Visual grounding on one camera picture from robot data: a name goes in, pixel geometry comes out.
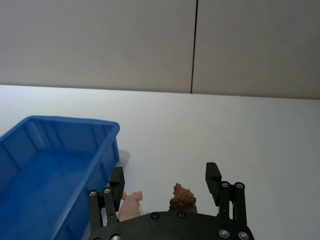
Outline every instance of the white table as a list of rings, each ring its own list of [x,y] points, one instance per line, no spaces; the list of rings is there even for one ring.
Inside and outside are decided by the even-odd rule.
[[[136,91],[0,86],[0,135],[30,115],[120,124],[127,192],[142,211],[166,211],[175,183],[216,215],[206,162],[246,185],[256,240],[318,239],[320,101]]]

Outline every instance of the white surface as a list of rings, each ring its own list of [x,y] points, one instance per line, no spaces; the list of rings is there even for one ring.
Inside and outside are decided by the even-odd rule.
[[[320,98],[320,1],[199,0],[193,93]]]
[[[116,121],[125,190],[142,210],[166,211],[176,182],[198,211],[216,215],[206,162],[246,185],[248,226],[257,240],[318,239],[320,101],[0,86],[0,135],[30,115]]]
[[[195,0],[2,0],[0,83],[190,92]]]

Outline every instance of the pink toy pig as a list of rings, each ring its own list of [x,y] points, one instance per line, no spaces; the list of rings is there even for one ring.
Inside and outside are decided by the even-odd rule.
[[[126,192],[123,192],[122,200],[124,200],[117,218],[120,222],[139,217],[141,215],[139,206],[143,198],[142,191],[134,192],[131,195],[127,195]]]

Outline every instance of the black vertical line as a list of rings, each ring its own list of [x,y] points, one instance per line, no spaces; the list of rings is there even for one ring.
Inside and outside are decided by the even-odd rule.
[[[193,55],[192,55],[192,73],[191,73],[191,89],[190,93],[192,94],[192,88],[194,85],[194,69],[195,69],[195,50],[196,50],[196,37],[197,37],[197,21],[198,21],[198,1],[195,3],[195,20],[194,20],[194,36],[193,36]]]

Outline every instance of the brown toy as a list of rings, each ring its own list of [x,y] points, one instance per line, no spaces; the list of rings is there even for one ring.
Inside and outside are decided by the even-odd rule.
[[[134,192],[131,195],[127,195],[126,192],[123,192],[122,200],[124,200],[117,218],[120,222],[139,217],[141,215],[139,206],[143,198],[142,191]]]
[[[189,189],[185,189],[177,183],[173,190],[174,197],[170,200],[169,211],[198,212],[196,198]]]

